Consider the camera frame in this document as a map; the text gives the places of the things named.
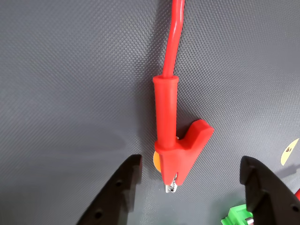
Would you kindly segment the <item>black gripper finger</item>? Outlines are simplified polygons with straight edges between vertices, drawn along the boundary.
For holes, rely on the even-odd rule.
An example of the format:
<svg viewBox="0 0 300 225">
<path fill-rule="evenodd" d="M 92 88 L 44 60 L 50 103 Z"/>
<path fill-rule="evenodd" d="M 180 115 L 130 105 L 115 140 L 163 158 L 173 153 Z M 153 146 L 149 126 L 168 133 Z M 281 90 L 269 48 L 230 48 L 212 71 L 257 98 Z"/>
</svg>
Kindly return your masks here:
<svg viewBox="0 0 300 225">
<path fill-rule="evenodd" d="M 126 225 L 134 210 L 136 186 L 141 183 L 143 158 L 129 156 L 106 182 L 78 225 Z"/>
<path fill-rule="evenodd" d="M 285 183 L 264 163 L 243 156 L 240 183 L 245 186 L 247 211 L 255 225 L 298 225 L 300 201 Z"/>
</svg>

